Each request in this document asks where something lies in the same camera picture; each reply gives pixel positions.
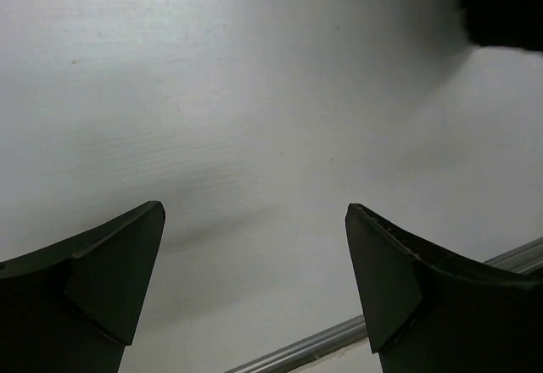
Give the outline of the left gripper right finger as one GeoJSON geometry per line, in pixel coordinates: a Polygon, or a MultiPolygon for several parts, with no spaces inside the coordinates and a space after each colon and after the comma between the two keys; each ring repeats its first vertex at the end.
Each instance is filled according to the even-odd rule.
{"type": "Polygon", "coordinates": [[[358,203],[345,228],[383,371],[541,371],[541,240],[480,263],[358,203]]]}

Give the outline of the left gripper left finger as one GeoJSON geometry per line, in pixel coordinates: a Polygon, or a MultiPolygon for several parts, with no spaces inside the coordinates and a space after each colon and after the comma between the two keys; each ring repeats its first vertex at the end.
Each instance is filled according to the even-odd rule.
{"type": "Polygon", "coordinates": [[[159,201],[1,263],[3,372],[116,372],[165,226],[159,201]]]}

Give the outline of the black pleated skirt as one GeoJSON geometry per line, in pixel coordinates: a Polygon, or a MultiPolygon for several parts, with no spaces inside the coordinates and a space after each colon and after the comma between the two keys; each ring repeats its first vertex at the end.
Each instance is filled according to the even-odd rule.
{"type": "Polygon", "coordinates": [[[456,10],[474,45],[542,52],[542,0],[456,0],[456,10]]]}

